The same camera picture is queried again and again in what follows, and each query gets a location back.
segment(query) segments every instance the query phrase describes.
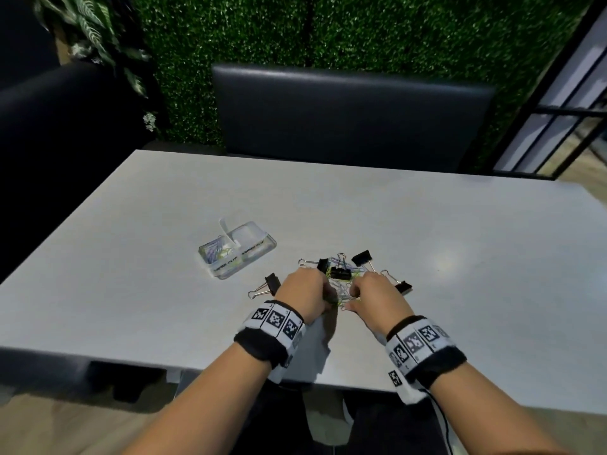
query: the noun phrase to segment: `forearm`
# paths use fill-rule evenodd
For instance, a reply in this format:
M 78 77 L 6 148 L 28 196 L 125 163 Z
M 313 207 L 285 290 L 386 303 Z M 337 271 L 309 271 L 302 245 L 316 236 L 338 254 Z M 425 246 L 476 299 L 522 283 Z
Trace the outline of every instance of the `forearm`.
M 430 391 L 470 455 L 566 453 L 519 404 L 468 363 L 438 377 Z
M 125 455 L 201 455 L 231 450 L 271 370 L 233 343 L 201 373 Z

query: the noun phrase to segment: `pile of clips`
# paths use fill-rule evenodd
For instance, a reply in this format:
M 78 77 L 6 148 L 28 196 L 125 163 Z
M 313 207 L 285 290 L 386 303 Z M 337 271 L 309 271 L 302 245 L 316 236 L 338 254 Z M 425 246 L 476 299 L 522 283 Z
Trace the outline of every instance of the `pile of clips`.
M 350 295 L 350 286 L 352 285 L 352 278 L 362 275 L 364 272 L 373 271 L 376 273 L 373 263 L 371 263 L 372 257 L 369 251 L 360 252 L 359 254 L 352 257 L 352 263 L 346 262 L 345 253 L 339 252 L 337 257 L 320 258 L 318 261 L 311 261 L 300 258 L 297 262 L 299 266 L 316 265 L 316 269 L 322 272 L 329 279 L 330 285 L 337 290 L 338 293 L 338 306 L 343 306 L 349 300 L 353 300 Z M 395 282 L 395 288 L 401 293 L 406 294 L 411 291 L 411 284 L 405 281 L 399 281 L 393 277 L 388 270 L 382 270 L 380 273 L 387 278 Z M 249 292 L 249 298 L 253 299 L 259 295 L 271 294 L 276 295 L 276 291 L 280 287 L 280 281 L 277 276 L 272 273 L 265 278 L 265 283 L 259 286 L 257 289 Z

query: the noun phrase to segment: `binder clip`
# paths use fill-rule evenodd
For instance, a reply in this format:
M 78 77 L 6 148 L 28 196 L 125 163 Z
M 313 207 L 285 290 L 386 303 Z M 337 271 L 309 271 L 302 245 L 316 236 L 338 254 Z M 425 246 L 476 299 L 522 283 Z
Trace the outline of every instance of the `binder clip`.
M 331 273 L 330 273 L 330 277 L 331 279 L 337 279 L 339 281 L 352 281 L 352 270 L 349 270 L 346 267 L 346 263 L 345 263 L 345 253 L 343 252 L 339 252 L 338 253 L 338 264 L 337 266 L 334 266 L 331 268 Z
M 390 274 L 390 272 L 388 270 L 382 270 L 380 272 L 382 275 L 386 276 L 387 278 L 390 278 L 392 281 L 395 281 L 395 288 L 396 290 L 398 290 L 402 295 L 404 295 L 406 292 L 408 292 L 409 290 L 413 289 L 413 286 L 405 281 L 400 282 L 398 279 L 396 279 L 394 276 L 392 276 Z
M 359 254 L 353 256 L 351 260 L 354 262 L 354 265 L 361 266 L 365 270 L 367 270 L 365 263 L 368 263 L 371 266 L 371 269 L 373 270 L 373 272 L 377 273 L 375 271 L 375 268 L 373 268 L 373 263 L 371 263 L 372 257 L 368 250 L 366 250 L 364 252 L 360 252 Z
M 323 275 L 327 274 L 327 270 L 329 269 L 329 259 L 327 258 L 320 258 L 318 259 L 318 262 L 313 262 L 311 260 L 305 260 L 300 258 L 297 263 L 299 266 L 302 266 L 304 263 L 311 263 L 312 265 L 316 265 L 318 271 L 320 271 Z
M 265 280 L 266 280 L 266 282 L 264 282 L 257 289 L 250 290 L 248 292 L 249 298 L 251 300 L 253 300 L 255 297 L 257 297 L 259 295 L 272 294 L 273 297 L 276 295 L 276 292 L 277 292 L 278 288 L 280 287 L 280 280 L 278 279 L 278 277 L 274 273 L 272 273 L 271 275 L 267 276 L 265 278 Z M 258 290 L 262 290 L 266 286 L 268 288 L 267 290 L 264 290 L 263 292 L 258 292 Z

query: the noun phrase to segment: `wristband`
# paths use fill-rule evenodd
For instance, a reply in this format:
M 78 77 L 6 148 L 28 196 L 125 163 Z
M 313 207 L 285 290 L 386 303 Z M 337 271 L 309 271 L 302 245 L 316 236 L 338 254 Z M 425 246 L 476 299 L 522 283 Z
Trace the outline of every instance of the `wristband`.
M 269 361 L 269 380 L 280 383 L 291 363 L 306 325 L 302 316 L 286 303 L 268 300 L 242 323 L 234 341 L 261 361 Z
M 407 381 L 418 380 L 425 388 L 466 361 L 451 337 L 423 316 L 405 318 L 387 340 L 385 349 L 393 364 Z

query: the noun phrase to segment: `left hand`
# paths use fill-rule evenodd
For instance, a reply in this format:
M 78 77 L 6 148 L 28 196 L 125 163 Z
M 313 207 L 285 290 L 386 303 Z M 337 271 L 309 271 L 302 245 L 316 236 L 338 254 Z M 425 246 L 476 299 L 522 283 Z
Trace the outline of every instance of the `left hand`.
M 334 303 L 337 297 L 337 291 L 325 275 L 316 268 L 303 267 L 286 277 L 275 296 L 297 310 L 306 324 L 329 311 L 333 306 L 327 300 Z

